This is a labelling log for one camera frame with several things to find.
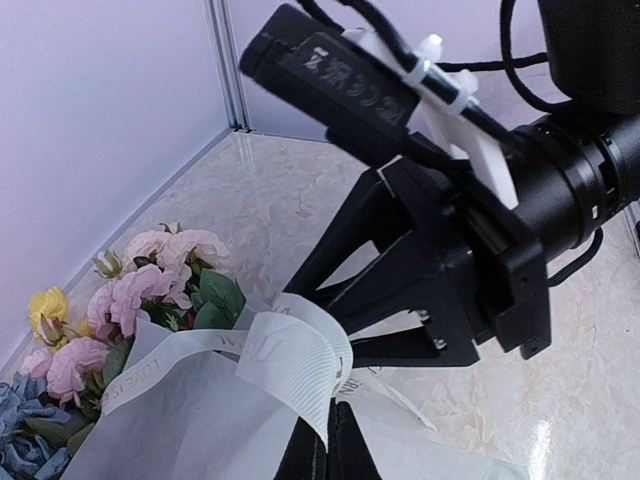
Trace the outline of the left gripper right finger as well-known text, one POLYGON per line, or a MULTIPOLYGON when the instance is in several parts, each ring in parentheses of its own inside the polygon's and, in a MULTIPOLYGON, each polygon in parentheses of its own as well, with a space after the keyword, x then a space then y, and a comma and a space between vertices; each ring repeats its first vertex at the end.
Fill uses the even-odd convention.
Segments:
POLYGON ((328 433, 328 479, 382 479, 348 402, 332 401, 328 433))

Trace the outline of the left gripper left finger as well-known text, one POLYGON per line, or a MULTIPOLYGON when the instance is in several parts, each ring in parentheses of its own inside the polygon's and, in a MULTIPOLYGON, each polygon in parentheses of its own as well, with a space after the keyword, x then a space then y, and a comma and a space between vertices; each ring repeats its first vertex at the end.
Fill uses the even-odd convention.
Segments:
POLYGON ((298 418, 274 480, 325 480, 327 452, 315 430, 298 418))

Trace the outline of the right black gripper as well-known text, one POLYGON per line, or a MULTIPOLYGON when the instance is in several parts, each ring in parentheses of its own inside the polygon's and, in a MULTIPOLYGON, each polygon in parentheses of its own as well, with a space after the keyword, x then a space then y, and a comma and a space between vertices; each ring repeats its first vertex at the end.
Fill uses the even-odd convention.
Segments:
POLYGON ((497 339, 525 358, 551 341, 539 237, 420 134, 379 140, 391 166, 363 172, 285 287, 342 325, 423 310, 421 325, 351 342, 353 366, 468 367, 497 339))

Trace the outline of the cream ribbon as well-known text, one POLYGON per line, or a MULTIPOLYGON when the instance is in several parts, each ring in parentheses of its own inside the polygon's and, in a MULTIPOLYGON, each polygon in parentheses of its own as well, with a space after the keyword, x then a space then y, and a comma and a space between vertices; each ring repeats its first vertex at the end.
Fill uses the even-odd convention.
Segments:
POLYGON ((256 313, 247 330, 194 329, 172 333, 115 377, 102 398, 109 415, 157 385, 180 361, 204 352, 235 354, 236 376, 289 407, 328 440, 330 402, 348 397, 354 367, 347 334, 329 313, 300 295, 283 293, 256 313))

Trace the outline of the blue hydrangea fake flower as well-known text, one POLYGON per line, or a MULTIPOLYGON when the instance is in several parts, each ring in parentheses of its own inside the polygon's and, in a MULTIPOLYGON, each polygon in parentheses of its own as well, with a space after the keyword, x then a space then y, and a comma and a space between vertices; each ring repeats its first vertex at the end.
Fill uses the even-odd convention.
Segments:
POLYGON ((58 405, 44 377, 16 373, 1 384, 1 477, 59 479, 95 425, 58 405))

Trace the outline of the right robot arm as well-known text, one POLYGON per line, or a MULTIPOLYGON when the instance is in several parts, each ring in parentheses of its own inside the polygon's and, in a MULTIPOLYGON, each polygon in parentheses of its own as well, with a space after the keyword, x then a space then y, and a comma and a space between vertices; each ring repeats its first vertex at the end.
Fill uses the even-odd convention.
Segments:
POLYGON ((354 339, 355 365, 463 367, 496 339, 529 359, 551 343, 549 292, 599 251, 603 224, 639 196, 639 118, 549 104, 505 150, 508 209, 424 136, 370 165, 287 284, 356 335, 403 310, 418 326, 354 339))

